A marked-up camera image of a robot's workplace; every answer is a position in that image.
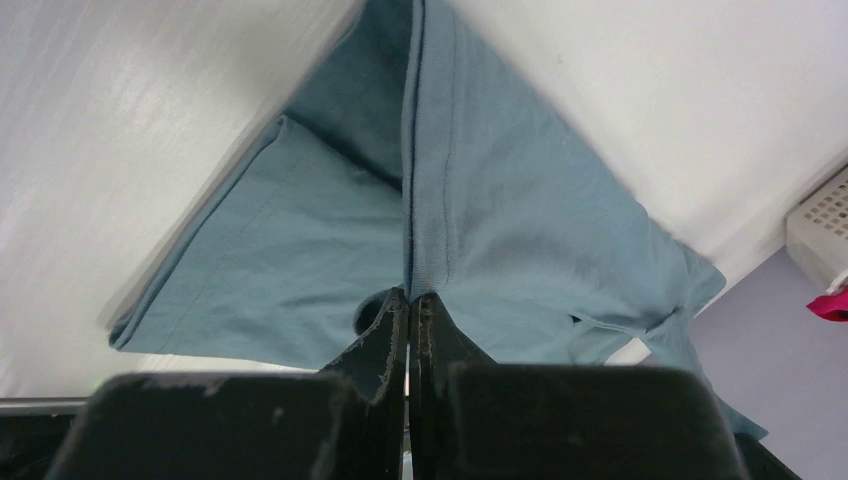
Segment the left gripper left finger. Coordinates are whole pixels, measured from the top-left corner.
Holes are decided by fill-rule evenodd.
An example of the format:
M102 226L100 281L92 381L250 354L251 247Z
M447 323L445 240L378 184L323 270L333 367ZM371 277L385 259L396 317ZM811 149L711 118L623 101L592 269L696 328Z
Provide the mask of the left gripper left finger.
M106 382L51 479L397 479L408 302L391 289L369 327L314 373L166 372Z

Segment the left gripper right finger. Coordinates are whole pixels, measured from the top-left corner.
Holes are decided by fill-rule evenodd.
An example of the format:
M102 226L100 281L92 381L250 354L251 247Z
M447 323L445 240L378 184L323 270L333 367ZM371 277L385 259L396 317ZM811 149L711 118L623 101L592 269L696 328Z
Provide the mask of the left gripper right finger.
M410 310L418 479L744 479L694 375L654 367L499 364L435 294Z

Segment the blue t shirt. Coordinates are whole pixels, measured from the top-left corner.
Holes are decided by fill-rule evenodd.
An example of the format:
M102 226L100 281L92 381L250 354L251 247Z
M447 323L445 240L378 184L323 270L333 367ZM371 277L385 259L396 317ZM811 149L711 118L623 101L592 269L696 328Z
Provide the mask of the blue t shirt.
M394 287L503 363L702 371L724 287L443 1L369 1L185 227L117 350L317 369Z

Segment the red t shirt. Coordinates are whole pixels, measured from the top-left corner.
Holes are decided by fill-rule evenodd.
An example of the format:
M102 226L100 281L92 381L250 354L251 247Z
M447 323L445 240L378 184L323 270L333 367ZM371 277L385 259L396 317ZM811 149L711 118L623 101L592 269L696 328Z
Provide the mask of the red t shirt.
M819 296L807 305L807 309L824 320L846 322L848 318L847 290Z

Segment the white plastic laundry basket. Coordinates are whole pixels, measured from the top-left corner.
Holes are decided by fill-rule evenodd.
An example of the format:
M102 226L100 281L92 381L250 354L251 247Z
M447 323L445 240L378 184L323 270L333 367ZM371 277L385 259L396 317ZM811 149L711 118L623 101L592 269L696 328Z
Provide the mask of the white plastic laundry basket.
M847 168L787 216L786 250L826 294L847 288Z

